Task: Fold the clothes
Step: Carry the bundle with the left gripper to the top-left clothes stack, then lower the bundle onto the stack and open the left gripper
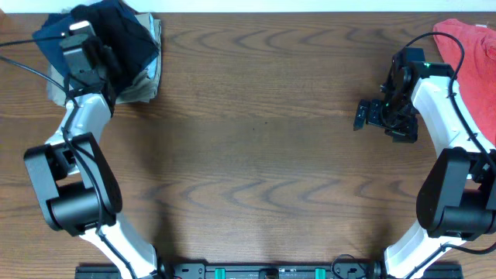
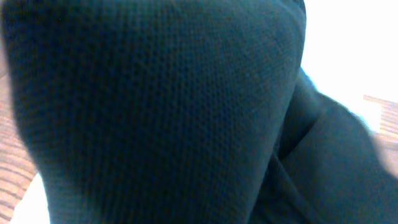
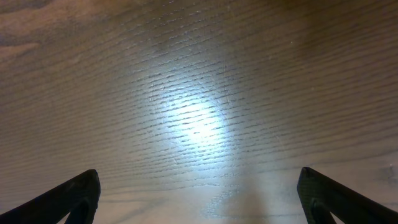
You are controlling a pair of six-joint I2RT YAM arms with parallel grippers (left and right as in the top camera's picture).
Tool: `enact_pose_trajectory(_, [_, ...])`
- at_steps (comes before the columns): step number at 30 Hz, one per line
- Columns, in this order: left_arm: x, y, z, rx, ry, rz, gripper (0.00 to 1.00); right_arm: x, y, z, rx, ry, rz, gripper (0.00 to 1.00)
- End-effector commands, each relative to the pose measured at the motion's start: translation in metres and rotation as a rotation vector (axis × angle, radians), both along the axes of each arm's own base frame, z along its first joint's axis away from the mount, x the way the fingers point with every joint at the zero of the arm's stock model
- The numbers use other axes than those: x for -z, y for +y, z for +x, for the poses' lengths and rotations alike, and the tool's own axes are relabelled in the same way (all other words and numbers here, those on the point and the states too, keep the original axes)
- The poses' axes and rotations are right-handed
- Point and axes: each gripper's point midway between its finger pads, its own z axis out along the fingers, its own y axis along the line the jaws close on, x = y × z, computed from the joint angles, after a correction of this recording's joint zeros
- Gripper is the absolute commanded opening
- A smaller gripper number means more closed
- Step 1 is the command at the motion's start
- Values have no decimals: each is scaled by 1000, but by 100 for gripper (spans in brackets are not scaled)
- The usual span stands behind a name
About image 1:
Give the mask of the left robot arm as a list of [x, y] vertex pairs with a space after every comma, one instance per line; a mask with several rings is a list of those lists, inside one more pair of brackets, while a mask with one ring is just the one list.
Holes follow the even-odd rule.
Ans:
[[23, 157], [46, 223], [100, 249], [115, 264], [117, 277], [167, 277], [157, 249], [122, 213], [119, 184], [99, 146], [113, 116], [114, 87], [128, 74], [125, 64], [133, 54], [148, 63], [157, 44], [149, 36], [110, 39], [89, 33], [35, 42], [60, 50], [69, 67], [57, 85], [65, 94], [65, 116], [43, 145]]

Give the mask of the black t-shirt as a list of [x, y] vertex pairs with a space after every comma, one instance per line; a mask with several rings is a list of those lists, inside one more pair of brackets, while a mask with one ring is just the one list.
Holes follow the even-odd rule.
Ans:
[[134, 11], [121, 1], [78, 5], [70, 14], [76, 22], [89, 21], [96, 36], [112, 48], [122, 69], [121, 74], [112, 81], [118, 95], [160, 52], [149, 31], [138, 22]]

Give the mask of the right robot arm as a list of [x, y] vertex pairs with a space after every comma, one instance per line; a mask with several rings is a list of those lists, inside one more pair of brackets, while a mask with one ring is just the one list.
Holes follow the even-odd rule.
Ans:
[[436, 151], [416, 198], [412, 227], [384, 250], [368, 278], [455, 278], [460, 269], [434, 268], [447, 251], [495, 232], [495, 147], [477, 128], [448, 64], [428, 63], [421, 48], [392, 58], [384, 99], [360, 100], [353, 122], [382, 128], [397, 143], [418, 139], [422, 118]]

